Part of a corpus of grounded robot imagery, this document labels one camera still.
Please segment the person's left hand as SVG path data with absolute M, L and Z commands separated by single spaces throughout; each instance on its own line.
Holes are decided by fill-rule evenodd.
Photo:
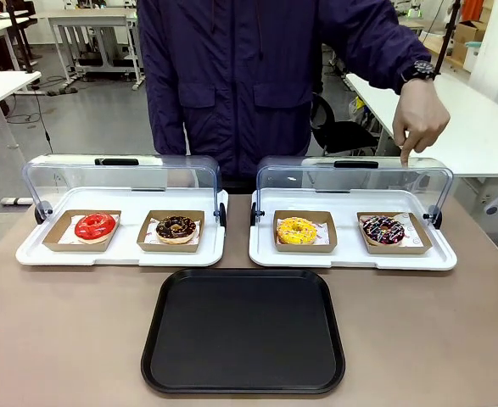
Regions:
M 400 148 L 400 162 L 408 166 L 411 152 L 433 146 L 450 121 L 431 80 L 413 79 L 401 88 L 392 123 L 393 138 Z

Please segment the person's left forearm purple sleeve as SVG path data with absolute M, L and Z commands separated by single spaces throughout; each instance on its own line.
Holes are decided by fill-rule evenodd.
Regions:
M 351 70 L 377 88 L 400 88 L 400 74 L 417 60 L 431 62 L 428 50 L 400 25 L 389 0 L 355 0 L 355 28 L 349 38 Z

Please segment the person's right forearm purple sleeve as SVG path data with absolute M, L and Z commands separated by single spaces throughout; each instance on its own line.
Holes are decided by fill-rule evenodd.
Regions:
M 162 72 L 146 73 L 148 116 L 154 149 L 161 155 L 187 154 L 177 84 Z

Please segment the chocolate donut with white drizzle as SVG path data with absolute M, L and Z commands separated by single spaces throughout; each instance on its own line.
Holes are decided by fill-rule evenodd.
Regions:
M 362 231 L 373 245 L 398 245 L 405 237 L 405 227 L 385 215 L 372 215 L 361 223 Z

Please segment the brown cardboard donut tray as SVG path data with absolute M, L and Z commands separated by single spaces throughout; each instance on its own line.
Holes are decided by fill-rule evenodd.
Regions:
M 288 217 L 301 217 L 306 218 L 314 223 L 327 224 L 329 244 L 326 245 L 287 245 L 281 244 L 277 241 L 277 221 L 279 219 L 285 219 Z M 318 254 L 329 254 L 331 253 L 338 244 L 338 237 L 336 232 L 336 227 L 332 214 L 328 211 L 317 211 L 317 210 L 276 210 L 273 218 L 273 237 L 276 249 L 279 252 L 292 252 L 292 253 L 318 253 Z
M 150 210 L 145 218 L 145 221 L 142 224 L 140 232 L 137 237 L 137 244 L 144 252 L 162 252 L 162 253 L 195 253 L 199 247 L 199 243 L 197 245 L 153 245 L 146 244 L 143 242 L 144 234 L 146 231 L 146 226 L 151 218 L 155 218 L 158 220 L 162 220 L 168 216 L 186 216 L 191 218 L 192 220 L 200 221 L 200 229 L 199 229 L 199 243 L 201 240 L 201 235 L 204 229 L 204 221 L 205 215 L 202 210 Z
M 359 224 L 359 218 L 361 215 L 397 215 L 399 213 L 407 213 L 411 217 L 411 221 L 414 223 L 415 228 L 417 232 L 420 234 L 423 242 L 422 247 L 418 248 L 405 248 L 405 247 L 384 247 L 384 246 L 372 246 L 362 235 L 361 232 L 361 227 Z M 383 255 L 423 255 L 431 247 L 433 247 L 433 244 L 431 243 L 428 234 L 426 233 L 425 229 L 422 227 L 422 224 L 418 221 L 417 217 L 411 213 L 411 212 L 358 212 L 356 214 L 357 220 L 358 220 L 358 226 L 361 232 L 361 236 L 363 240 L 365 241 L 365 244 L 367 246 L 367 251 L 370 254 L 383 254 Z
M 119 215 L 119 210 L 98 210 L 98 209 L 70 209 L 66 210 L 53 225 L 53 228 L 44 237 L 42 243 L 54 252 L 90 252 L 90 253 L 103 253 L 106 251 L 116 230 L 120 226 L 120 218 L 115 231 L 103 243 L 98 244 L 59 244 L 59 239 L 62 237 L 67 227 L 70 225 L 71 217 L 75 215 L 89 215 L 92 213 L 105 213 L 110 215 Z

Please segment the yellow sprinkled donut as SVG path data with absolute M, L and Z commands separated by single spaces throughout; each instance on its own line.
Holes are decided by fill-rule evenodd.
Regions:
M 310 245 L 316 237 L 316 226 L 305 218 L 289 217 L 277 224 L 277 238 L 281 244 Z

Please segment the chocolate donut with sprinkles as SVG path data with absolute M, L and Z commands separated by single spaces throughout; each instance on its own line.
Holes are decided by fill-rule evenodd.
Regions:
M 197 225 L 186 216 L 168 216 L 158 222 L 156 232 L 165 244 L 188 243 L 196 234 Z

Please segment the red glazed donut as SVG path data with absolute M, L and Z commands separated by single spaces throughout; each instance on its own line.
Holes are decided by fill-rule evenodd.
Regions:
M 112 215 L 93 213 L 77 221 L 74 233 L 83 243 L 101 243 L 108 239 L 116 225 L 117 220 Z

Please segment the black wristwatch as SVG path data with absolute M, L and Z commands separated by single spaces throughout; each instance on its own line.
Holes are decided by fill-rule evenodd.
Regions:
M 431 62 L 426 60 L 417 60 L 412 65 L 407 67 L 400 74 L 403 82 L 407 83 L 415 79 L 423 81 L 432 81 L 435 76 L 435 68 Z

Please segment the black office chair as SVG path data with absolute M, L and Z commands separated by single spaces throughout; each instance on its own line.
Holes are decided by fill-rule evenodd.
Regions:
M 338 153 L 360 155 L 364 149 L 376 152 L 377 138 L 362 125 L 350 120 L 335 120 L 329 103 L 314 93 L 311 103 L 311 134 L 322 149 L 322 156 Z

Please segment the black tripod stand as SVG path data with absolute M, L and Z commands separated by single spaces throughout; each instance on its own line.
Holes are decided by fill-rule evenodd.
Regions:
M 450 17 L 445 25 L 445 35 L 442 38 L 442 44 L 441 44 L 441 47 L 439 50 L 436 65 L 434 67 L 434 74 L 435 75 L 440 74 L 440 69 L 441 69 L 441 66 L 442 66 L 444 59 L 445 59 L 446 50 L 448 48 L 450 39 L 452 37 L 452 32 L 456 27 L 456 18 L 457 18 L 459 10 L 461 8 L 461 5 L 462 5 L 462 0 L 453 0 L 453 3 L 451 5 L 451 9 L 449 12 Z

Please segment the brown cardboard box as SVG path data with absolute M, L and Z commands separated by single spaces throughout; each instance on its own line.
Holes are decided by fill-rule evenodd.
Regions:
M 467 43 L 483 41 L 486 27 L 485 23 L 474 20 L 458 23 L 453 36 L 454 43 L 451 57 L 464 62 L 467 55 Z

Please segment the clear display case lid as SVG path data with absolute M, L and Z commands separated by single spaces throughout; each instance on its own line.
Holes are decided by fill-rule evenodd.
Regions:
M 390 157 L 268 157 L 256 173 L 250 224 L 280 209 L 411 211 L 439 228 L 453 178 L 434 159 L 415 159 L 404 167 Z
M 131 221 L 150 210 L 202 210 L 220 226 L 227 221 L 220 167 L 206 156 L 48 154 L 22 175 L 37 223 L 67 209 L 119 210 Z

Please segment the person's torso purple jacket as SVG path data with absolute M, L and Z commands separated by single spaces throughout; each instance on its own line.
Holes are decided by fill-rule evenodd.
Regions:
M 187 154 L 233 181 L 304 154 L 314 62 L 327 44 L 352 67 L 354 1 L 137 0 L 144 71 L 176 82 Z

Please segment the grey frame background desk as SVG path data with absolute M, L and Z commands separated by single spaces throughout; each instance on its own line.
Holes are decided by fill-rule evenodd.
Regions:
M 64 70 L 65 85 L 88 73 L 134 74 L 131 88 L 136 91 L 143 84 L 143 61 L 138 32 L 137 12 L 133 8 L 73 8 L 47 11 L 36 14 L 39 20 L 46 20 L 53 36 L 59 61 Z M 116 66 L 112 50 L 116 41 L 116 28 L 126 30 L 127 66 Z M 97 40 L 101 64 L 80 64 L 81 55 L 87 45 Z

